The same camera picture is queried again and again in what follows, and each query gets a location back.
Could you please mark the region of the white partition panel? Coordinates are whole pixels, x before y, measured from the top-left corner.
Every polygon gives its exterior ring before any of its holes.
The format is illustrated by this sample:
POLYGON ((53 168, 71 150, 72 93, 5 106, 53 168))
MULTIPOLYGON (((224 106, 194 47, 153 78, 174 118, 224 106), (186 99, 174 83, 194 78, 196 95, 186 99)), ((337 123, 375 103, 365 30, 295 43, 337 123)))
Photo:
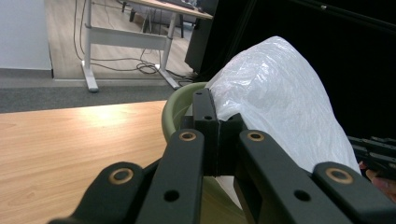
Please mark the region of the white partition panel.
POLYGON ((44 0, 0 0, 0 68, 52 69, 44 0))

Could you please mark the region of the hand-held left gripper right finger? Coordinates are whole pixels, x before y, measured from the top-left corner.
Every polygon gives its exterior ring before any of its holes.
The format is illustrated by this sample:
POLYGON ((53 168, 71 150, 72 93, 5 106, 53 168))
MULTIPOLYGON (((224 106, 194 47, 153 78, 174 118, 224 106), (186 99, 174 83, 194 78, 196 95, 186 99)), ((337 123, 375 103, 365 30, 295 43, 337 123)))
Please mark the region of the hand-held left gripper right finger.
POLYGON ((220 123, 219 129, 219 175, 233 175, 237 162, 239 134, 246 129, 240 113, 220 123))

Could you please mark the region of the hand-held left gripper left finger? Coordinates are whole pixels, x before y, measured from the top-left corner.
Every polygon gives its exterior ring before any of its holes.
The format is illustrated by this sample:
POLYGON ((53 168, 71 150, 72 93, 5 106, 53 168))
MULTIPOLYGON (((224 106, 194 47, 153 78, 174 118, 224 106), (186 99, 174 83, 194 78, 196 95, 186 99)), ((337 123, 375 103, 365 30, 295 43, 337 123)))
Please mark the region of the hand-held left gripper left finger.
POLYGON ((216 176, 218 174, 219 121, 209 89, 204 88, 193 93, 191 106, 181 119, 181 127, 194 129, 204 136, 204 175, 216 176))

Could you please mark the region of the olive green trash bin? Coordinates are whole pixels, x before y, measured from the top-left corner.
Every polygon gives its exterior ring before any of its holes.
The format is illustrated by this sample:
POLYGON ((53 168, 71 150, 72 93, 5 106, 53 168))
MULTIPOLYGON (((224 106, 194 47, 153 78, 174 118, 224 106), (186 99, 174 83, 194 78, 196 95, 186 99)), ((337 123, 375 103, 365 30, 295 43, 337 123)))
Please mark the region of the olive green trash bin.
MULTIPOLYGON (((168 98, 162 113, 162 128, 168 141, 183 123, 185 115, 192 114, 192 96, 205 87, 205 82, 188 84, 168 98)), ((244 212, 233 202, 215 177, 203 177, 201 214, 198 224, 247 224, 244 212)))

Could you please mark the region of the white plastic trash bag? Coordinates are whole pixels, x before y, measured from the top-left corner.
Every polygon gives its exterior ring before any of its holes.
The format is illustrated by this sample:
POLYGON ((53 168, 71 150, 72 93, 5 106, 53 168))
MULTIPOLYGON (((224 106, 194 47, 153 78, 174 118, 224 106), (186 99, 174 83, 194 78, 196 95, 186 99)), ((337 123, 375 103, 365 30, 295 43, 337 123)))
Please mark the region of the white plastic trash bag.
POLYGON ((272 36, 238 53, 205 86, 218 119, 240 114, 307 172, 325 161, 359 171, 318 74, 284 38, 272 36))

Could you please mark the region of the white-legged wooden desk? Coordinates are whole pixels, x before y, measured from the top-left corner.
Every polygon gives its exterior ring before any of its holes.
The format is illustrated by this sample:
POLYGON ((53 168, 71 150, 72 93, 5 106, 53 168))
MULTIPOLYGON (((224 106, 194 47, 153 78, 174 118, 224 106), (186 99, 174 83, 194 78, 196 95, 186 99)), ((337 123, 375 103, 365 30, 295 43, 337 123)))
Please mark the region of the white-legged wooden desk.
POLYGON ((126 48, 139 49, 156 49, 162 50, 163 56, 159 66, 159 73, 163 79, 174 89, 180 88, 180 85, 166 71, 166 65, 173 42, 174 30, 176 27, 177 15, 189 15, 197 19, 212 20, 213 17, 198 9, 187 9, 169 3, 161 3, 158 0, 127 0, 138 5, 146 7, 154 7, 164 9, 172 13, 169 31, 167 35, 151 35, 137 32, 127 32, 121 30, 94 27, 91 23, 92 18, 92 0, 86 0, 86 8, 84 12, 85 18, 85 46, 84 59, 81 61, 81 67, 90 92, 98 92, 95 76, 92 71, 91 64, 91 46, 106 45, 126 48))

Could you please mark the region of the black curtain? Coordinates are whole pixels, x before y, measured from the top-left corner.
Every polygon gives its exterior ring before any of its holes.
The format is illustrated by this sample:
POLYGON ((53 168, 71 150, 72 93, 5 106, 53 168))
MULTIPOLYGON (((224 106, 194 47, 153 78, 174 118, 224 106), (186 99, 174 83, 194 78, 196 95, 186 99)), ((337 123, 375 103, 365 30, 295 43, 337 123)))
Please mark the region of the black curtain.
POLYGON ((323 83, 347 134, 396 138, 396 0, 198 0, 185 58, 208 81, 271 36, 291 43, 323 83))

